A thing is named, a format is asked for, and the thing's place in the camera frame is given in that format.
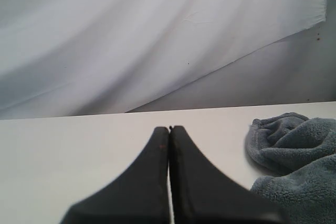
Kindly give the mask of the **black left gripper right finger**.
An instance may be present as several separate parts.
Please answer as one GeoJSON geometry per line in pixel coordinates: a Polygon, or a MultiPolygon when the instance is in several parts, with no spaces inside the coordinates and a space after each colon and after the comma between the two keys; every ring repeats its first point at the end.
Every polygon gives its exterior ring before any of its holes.
{"type": "Polygon", "coordinates": [[[183,126],[170,131],[169,172],[175,223],[289,222],[281,207],[215,167],[183,126]]]}

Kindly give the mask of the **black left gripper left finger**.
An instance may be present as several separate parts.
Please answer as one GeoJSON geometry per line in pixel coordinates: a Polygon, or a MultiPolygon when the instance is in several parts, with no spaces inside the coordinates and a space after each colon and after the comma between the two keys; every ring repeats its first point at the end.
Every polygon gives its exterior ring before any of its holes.
{"type": "Polygon", "coordinates": [[[133,163],[113,182],[72,205],[62,223],[168,223],[169,131],[156,127],[133,163]]]}

